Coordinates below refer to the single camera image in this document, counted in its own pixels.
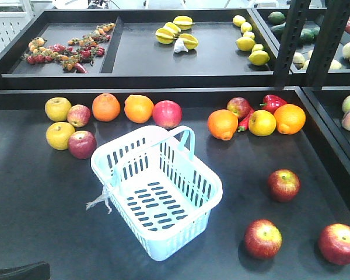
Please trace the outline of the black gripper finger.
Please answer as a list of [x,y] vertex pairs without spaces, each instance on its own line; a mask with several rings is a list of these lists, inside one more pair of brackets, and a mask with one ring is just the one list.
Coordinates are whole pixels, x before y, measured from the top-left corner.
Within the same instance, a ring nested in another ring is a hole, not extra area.
[[46,280],[50,278],[50,265],[44,261],[21,267],[0,269],[0,280]]

